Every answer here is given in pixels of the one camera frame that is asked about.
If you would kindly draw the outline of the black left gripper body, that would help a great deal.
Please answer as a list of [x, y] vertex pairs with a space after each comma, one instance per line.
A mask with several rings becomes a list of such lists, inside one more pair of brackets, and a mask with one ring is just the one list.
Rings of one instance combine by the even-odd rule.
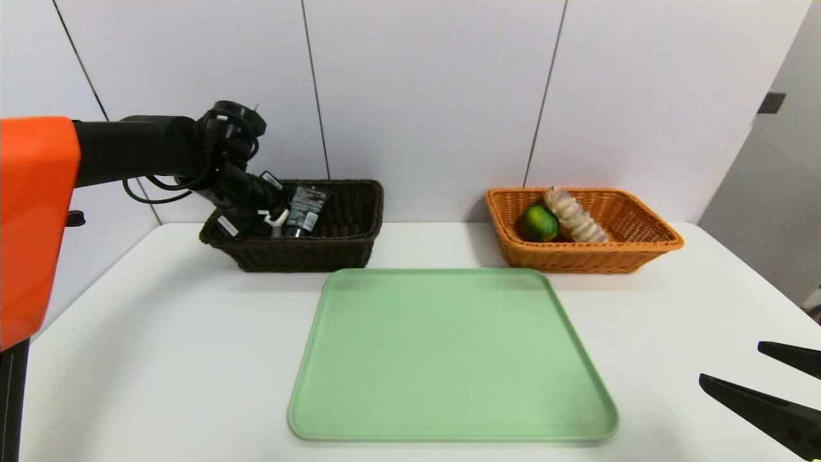
[[270, 182], [217, 182], [217, 224], [230, 236], [254, 234], [264, 216], [276, 207], [276, 186]]

